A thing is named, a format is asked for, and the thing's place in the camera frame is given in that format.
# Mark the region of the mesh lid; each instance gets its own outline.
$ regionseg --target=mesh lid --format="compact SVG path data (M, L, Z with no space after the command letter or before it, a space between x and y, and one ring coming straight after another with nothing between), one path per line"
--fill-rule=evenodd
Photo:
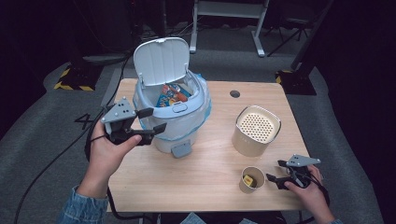
M245 109L236 124L242 133L260 143L273 141L280 129L280 119L258 106Z
M186 76L189 45L178 37L151 40L137 47L134 67L146 86L172 82Z

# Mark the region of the handheld controller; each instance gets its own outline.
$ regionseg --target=handheld controller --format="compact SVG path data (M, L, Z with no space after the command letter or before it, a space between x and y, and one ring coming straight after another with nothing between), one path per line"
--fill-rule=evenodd
M105 124L106 137L115 145L119 145L125 142L128 138L140 134L142 140L138 146L150 145L154 135L163 133L166 128L166 123L155 126L152 130L134 130L131 128L136 118L146 118L152 116L154 112L153 108L147 108L142 110L133 110L126 97L122 97L113 106L105 109L105 115L99 119ZM87 136L87 142L85 145L85 156L87 160L90 160L91 154L91 139L93 128L98 121L95 120L91 126L90 132Z
M286 181L305 189L311 183L311 173L307 166L320 163L320 160L294 154L289 161L277 161L277 163L286 167L290 176L276 178L274 175L266 174L269 181L276 183L279 189L288 189L285 187Z

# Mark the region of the yellow object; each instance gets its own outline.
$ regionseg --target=yellow object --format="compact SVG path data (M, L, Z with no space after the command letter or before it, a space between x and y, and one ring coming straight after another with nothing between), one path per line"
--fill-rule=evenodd
M249 187L251 187L251 184L253 184L253 178L251 178L251 177L248 176L248 175L245 175L245 176L244 176L244 182L245 182L245 184L247 184Z

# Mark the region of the person's right hand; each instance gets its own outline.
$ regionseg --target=person's right hand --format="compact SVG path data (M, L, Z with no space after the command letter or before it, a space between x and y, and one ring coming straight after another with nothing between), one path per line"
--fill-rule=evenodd
M313 175L320 185L322 185L322 178L319 169L314 165L309 165L308 170ZM326 204L326 199L319 189L318 185L311 182L311 184L302 189L293 183L285 182L285 187L299 196L305 208L312 213L317 223L330 223L335 220L334 215Z
M77 193L90 198L105 198L110 177L119 169L125 155L142 140L134 135L119 145L114 145L105 136L105 126L98 120L92 132L90 164Z

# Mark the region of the plastic container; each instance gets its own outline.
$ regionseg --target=plastic container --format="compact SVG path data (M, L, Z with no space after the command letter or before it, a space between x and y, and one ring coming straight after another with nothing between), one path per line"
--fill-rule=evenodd
M168 37L140 45L134 53L138 81L134 91L134 107L153 107L151 117L140 120L143 129L167 123L165 132L157 134L153 144L160 151L180 158L191 153L197 130L211 110L206 81L189 70L190 52L186 41ZM156 107L163 84L181 84L191 92L187 102Z

